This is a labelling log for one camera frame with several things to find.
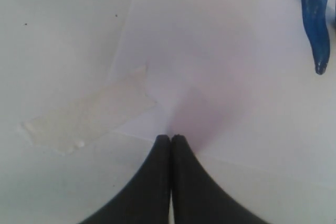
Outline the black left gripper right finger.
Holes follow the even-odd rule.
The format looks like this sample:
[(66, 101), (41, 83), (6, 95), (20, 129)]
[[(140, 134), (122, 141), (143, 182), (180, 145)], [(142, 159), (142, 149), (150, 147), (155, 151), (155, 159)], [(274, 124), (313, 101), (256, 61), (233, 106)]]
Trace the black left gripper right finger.
[(171, 140), (171, 171), (175, 223), (265, 223), (220, 188), (182, 135)]

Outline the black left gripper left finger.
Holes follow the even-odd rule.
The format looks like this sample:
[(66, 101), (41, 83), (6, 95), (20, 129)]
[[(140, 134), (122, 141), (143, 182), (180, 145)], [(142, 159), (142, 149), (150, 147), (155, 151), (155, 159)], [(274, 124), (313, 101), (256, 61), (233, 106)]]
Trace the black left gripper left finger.
[(83, 223), (168, 223), (169, 208), (170, 139), (158, 135), (132, 179)]

